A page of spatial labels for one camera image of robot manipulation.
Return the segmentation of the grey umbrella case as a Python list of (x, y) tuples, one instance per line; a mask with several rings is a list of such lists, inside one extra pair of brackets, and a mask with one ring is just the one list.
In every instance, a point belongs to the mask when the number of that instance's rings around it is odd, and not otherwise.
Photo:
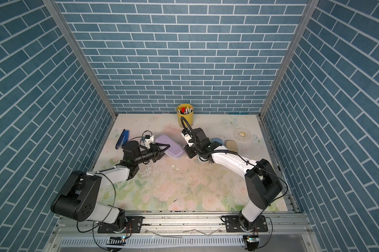
[(156, 143), (168, 144), (169, 148), (165, 151), (165, 154), (173, 159), (179, 159), (184, 154), (184, 149), (169, 136), (163, 134), (155, 139)]

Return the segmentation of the beige zippered umbrella case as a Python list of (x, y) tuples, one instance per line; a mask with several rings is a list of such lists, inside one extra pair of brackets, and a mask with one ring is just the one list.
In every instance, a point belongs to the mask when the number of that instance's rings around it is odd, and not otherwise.
[(237, 143), (234, 140), (227, 140), (225, 142), (225, 147), (229, 151), (238, 152), (238, 146), (237, 146)]

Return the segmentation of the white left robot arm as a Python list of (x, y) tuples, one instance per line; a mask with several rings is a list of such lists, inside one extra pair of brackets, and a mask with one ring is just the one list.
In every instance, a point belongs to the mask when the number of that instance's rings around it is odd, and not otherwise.
[(73, 171), (51, 204), (55, 214), (74, 219), (125, 225), (124, 210), (98, 202), (101, 189), (133, 179), (139, 165), (160, 160), (170, 148), (169, 144), (150, 143), (148, 147), (129, 141), (123, 147), (123, 159), (112, 168), (97, 172)]

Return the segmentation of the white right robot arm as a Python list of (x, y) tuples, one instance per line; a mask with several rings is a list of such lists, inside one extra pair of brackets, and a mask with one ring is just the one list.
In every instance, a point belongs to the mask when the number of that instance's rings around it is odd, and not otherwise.
[(249, 201), (239, 212), (239, 223), (246, 231), (254, 228), (257, 217), (283, 189), (282, 181), (269, 161), (250, 160), (230, 151), (219, 142), (211, 142), (201, 128), (184, 128), (181, 135), (187, 143), (184, 150), (189, 158), (199, 156), (202, 160), (222, 165), (245, 179)]

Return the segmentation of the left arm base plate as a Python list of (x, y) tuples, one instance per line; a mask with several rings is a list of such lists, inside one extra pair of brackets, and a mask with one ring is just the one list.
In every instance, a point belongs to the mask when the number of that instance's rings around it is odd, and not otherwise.
[(136, 234), (141, 231), (144, 217), (142, 216), (124, 216), (119, 218), (115, 223), (103, 223), (98, 227), (99, 234)]

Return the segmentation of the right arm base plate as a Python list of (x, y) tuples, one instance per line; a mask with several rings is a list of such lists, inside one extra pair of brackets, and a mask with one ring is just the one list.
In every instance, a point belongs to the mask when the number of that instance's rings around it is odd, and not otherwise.
[(253, 222), (249, 222), (241, 215), (223, 215), (220, 220), (224, 223), (227, 233), (268, 231), (267, 221), (263, 215), (258, 216)]

